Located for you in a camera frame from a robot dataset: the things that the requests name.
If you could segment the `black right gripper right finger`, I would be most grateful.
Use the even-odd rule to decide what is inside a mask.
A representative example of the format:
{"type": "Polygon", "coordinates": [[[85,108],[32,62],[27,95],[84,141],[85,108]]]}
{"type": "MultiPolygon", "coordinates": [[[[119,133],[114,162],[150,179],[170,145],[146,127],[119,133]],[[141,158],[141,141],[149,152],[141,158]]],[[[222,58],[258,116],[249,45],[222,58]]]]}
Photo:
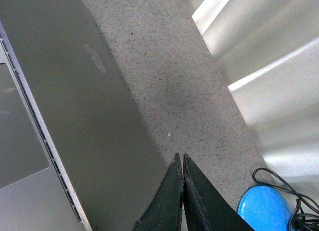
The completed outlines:
{"type": "Polygon", "coordinates": [[[189,231],[252,231],[191,157],[183,155],[183,203],[189,231]]]}

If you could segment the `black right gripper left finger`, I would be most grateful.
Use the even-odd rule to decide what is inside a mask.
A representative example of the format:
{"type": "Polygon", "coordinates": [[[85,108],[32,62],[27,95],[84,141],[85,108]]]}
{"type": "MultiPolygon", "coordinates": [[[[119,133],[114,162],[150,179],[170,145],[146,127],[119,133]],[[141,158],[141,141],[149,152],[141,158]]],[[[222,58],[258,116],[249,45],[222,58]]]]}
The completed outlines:
{"type": "Polygon", "coordinates": [[[179,153],[176,153],[134,231],[179,231],[182,221],[184,178],[179,153]]]}

